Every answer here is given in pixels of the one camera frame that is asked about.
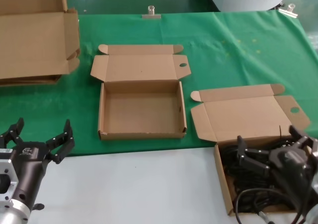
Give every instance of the metal clip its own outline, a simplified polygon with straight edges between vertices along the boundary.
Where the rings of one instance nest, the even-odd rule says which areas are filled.
[[[148,14],[143,14],[143,19],[161,19],[161,14],[155,14],[155,7],[148,6]]]
[[[294,13],[295,4],[289,4],[287,10],[284,9],[278,9],[279,12],[281,12],[284,15],[290,16],[292,18],[297,18],[298,14]]]

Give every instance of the white table surface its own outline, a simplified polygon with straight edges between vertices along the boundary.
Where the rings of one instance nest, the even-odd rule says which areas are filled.
[[[29,224],[236,224],[213,148],[69,157],[50,163]],[[294,215],[270,215],[290,224]],[[264,224],[257,215],[243,224]]]

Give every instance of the cardboard box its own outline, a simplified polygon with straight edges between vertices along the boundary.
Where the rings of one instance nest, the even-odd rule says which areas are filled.
[[[102,140],[183,138],[182,85],[191,74],[181,45],[100,45],[91,75],[101,85],[98,134]]]
[[[265,84],[194,91],[191,97],[202,104],[191,109],[198,137],[217,142],[215,162],[228,215],[233,215],[232,201],[236,198],[233,180],[224,173],[220,150],[236,144],[242,136],[249,147],[261,147],[289,136],[293,124],[305,129],[309,118],[292,96],[277,96],[284,92],[280,84]],[[285,211],[271,207],[268,212]]]
[[[0,85],[54,83],[79,66],[78,15],[66,0],[0,0]]]

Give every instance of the cable connector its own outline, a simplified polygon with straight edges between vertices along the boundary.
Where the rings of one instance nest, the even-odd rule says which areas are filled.
[[[264,220],[264,222],[266,222],[267,224],[275,224],[274,222],[269,220],[268,216],[264,212],[260,211],[257,215],[260,218],[262,218]]]

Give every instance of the green table cover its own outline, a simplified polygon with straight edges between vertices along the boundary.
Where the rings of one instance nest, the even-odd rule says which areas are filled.
[[[56,85],[0,88],[0,132],[19,117],[25,141],[46,141],[71,120],[76,147],[72,155],[198,148],[190,109],[194,90],[281,83],[312,121],[318,137],[318,56],[299,21],[277,11],[241,13],[79,16],[80,67]],[[99,44],[182,44],[192,74],[183,78],[188,131],[183,139],[100,141],[97,135],[101,82],[90,76]]]

